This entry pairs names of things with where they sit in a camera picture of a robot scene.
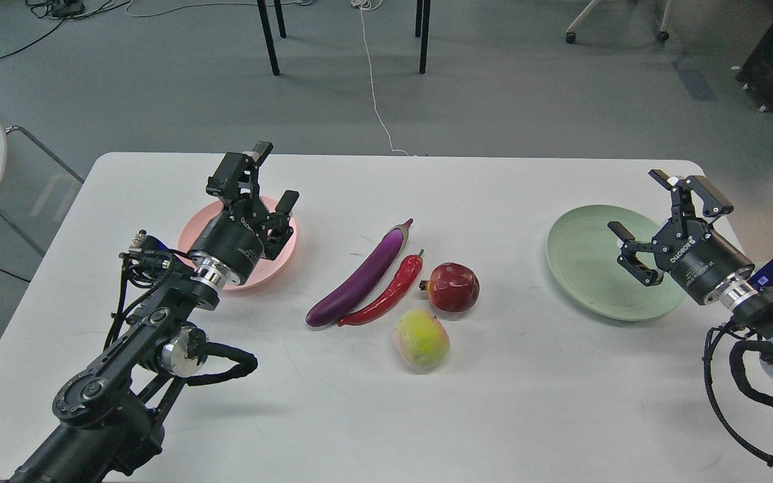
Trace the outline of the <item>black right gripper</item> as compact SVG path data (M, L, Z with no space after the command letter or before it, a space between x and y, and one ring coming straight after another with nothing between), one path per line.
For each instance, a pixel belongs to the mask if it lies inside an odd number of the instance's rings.
M662 283L662 270L668 272L698 305L714 303L719 297L717 287L722 282L732 276L748 278L755 265L721 235L693 235L696 229L690 228L689 224L714 223L733 212L732 202L705 176L679 178L660 169L651 169L648 175L670 192L671 217L668 222L672 233L683 239L670 239L668 247L654 254L657 267L654 269L643 263L637 254L654 253L656 245L641 244L622 223L609 222L607 228L622 242L617 263L646 287Z

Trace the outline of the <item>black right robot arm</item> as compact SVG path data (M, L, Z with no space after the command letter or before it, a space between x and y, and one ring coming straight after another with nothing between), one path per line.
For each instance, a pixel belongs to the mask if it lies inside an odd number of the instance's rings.
M712 327L705 338L705 391L727 433L773 467L773 455L740 436L721 412L712 371L722 337L733 337L728 365L736 387L743 396L773 409L773 259L756 269L717 232L715 221L730 214L733 205L708 178L679 178L660 169L649 175L670 193L670 216L647 242L638 241L620 222L608 223L621 241L617 262L644 286L656 286L668 274L698 305L719 302L731 312L728 322Z

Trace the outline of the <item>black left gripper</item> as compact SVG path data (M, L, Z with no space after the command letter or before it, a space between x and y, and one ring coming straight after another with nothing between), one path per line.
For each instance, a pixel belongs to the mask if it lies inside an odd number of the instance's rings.
M273 147L270 142L258 142L250 151L228 152L207 180L206 193L220 199L229 213L264 214L255 233L220 212L191 244L189 258L196 263L209 260L221 264L227 269L228 284L245 284L258 263L276 260L295 234L291 217L299 193L286 190L273 211L267 211L260 196L258 174Z

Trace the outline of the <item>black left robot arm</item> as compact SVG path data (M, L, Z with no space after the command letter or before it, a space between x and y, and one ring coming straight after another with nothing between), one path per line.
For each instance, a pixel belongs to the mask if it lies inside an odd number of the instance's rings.
M20 465L12 482L101 482L131 475L162 452L163 424L185 387L222 383L255 371L254 354L209 340L189 321L214 310L219 292L248 281L275 260L295 230L298 192L269 209L258 174L273 145L227 153L206 193L221 201L189 250L167 248L139 231L121 254L119 302L103 352L64 383L52 401L59 426Z

